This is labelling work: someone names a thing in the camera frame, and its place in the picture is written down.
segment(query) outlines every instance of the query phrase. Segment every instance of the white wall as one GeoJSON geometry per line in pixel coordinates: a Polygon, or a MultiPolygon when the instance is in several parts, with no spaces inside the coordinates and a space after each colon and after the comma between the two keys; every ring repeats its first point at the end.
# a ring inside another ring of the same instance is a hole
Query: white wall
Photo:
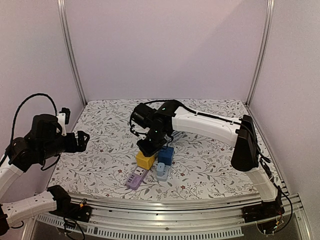
{"type": "MultiPolygon", "coordinates": [[[[69,130],[82,105],[74,84],[61,30],[57,1],[1,1],[0,4],[0,151],[10,141],[18,105],[37,92],[49,94],[59,109],[71,110],[69,130]]],[[[34,115],[53,114],[49,100],[37,97],[21,109],[15,136],[24,136],[34,115]]],[[[51,171],[35,165],[19,178],[1,202],[33,196],[46,187],[51,171]]],[[[1,239],[20,239],[21,231],[10,230],[1,239]]]]}
{"type": "Polygon", "coordinates": [[[89,100],[245,100],[266,0],[68,0],[89,100]]]}
{"type": "Polygon", "coordinates": [[[252,110],[320,239],[320,1],[277,0],[252,110]]]}

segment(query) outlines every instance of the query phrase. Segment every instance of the robotic arm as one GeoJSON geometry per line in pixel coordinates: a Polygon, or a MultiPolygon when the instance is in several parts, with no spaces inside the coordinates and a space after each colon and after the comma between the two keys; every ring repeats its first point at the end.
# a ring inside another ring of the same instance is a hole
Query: robotic arm
{"type": "Polygon", "coordinates": [[[171,137],[173,131],[195,133],[219,140],[234,147],[231,165],[250,178],[261,196],[261,204],[242,209],[245,221],[258,221],[285,212],[279,186],[275,185],[272,172],[263,161],[270,160],[260,151],[250,116],[244,115],[241,119],[216,116],[190,109],[177,100],[165,101],[159,109],[153,109],[147,104],[140,103],[130,117],[131,132],[137,136],[145,135],[137,145],[146,157],[159,151],[167,143],[166,136],[171,137]],[[132,120],[144,129],[149,128],[149,131],[136,132],[132,120]]]}
{"type": "MultiPolygon", "coordinates": [[[[33,117],[30,132],[25,137],[15,138],[6,148],[0,162],[0,199],[31,165],[44,166],[46,159],[58,157],[61,153],[86,150],[90,139],[88,134],[78,131],[76,137],[74,133],[66,133],[65,124],[69,123],[69,117],[70,110],[67,108],[63,108],[57,117],[49,114],[36,115],[33,117]]],[[[0,204],[0,236],[22,220],[40,213],[53,211],[65,217],[70,215],[70,210],[75,207],[77,204],[71,203],[71,197],[59,185],[51,186],[46,191],[21,201],[0,204]]]]}

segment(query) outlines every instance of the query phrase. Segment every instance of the yellow block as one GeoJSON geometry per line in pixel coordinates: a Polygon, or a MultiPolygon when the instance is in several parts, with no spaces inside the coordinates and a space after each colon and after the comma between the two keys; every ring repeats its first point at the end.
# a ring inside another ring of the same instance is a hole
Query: yellow block
{"type": "Polygon", "coordinates": [[[155,155],[146,157],[141,151],[139,151],[135,156],[135,159],[136,164],[139,167],[149,170],[155,162],[155,155]]]}

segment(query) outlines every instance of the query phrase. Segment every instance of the vent grille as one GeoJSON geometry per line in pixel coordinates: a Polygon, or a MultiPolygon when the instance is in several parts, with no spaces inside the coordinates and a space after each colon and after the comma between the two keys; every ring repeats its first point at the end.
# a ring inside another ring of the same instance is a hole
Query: vent grille
{"type": "MultiPolygon", "coordinates": [[[[63,219],[58,216],[40,214],[37,217],[37,220],[58,228],[64,227],[63,219]]],[[[231,229],[218,231],[208,231],[204,233],[137,233],[87,225],[87,228],[84,228],[83,231],[86,233],[86,235],[113,240],[222,240],[243,236],[241,227],[234,227],[231,229]]]]}

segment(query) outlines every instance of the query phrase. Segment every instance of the floral tablecloth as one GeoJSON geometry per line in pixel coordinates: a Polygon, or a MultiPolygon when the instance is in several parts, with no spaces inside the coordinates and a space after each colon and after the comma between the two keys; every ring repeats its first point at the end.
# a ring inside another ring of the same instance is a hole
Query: floral tablecloth
{"type": "MultiPolygon", "coordinates": [[[[248,114],[239,100],[184,99],[185,105],[226,117],[248,114]]],[[[136,167],[137,137],[130,133],[133,108],[146,100],[90,101],[74,131],[90,134],[86,152],[64,153],[49,185],[73,193],[138,200],[196,200],[224,198],[257,192],[249,178],[232,168],[233,148],[202,135],[175,132],[174,157],[167,181],[157,181],[157,160],[138,190],[125,183],[136,167]]],[[[269,155],[258,133],[259,145],[269,155]]],[[[275,166],[270,168],[278,184],[275,166]]]]}

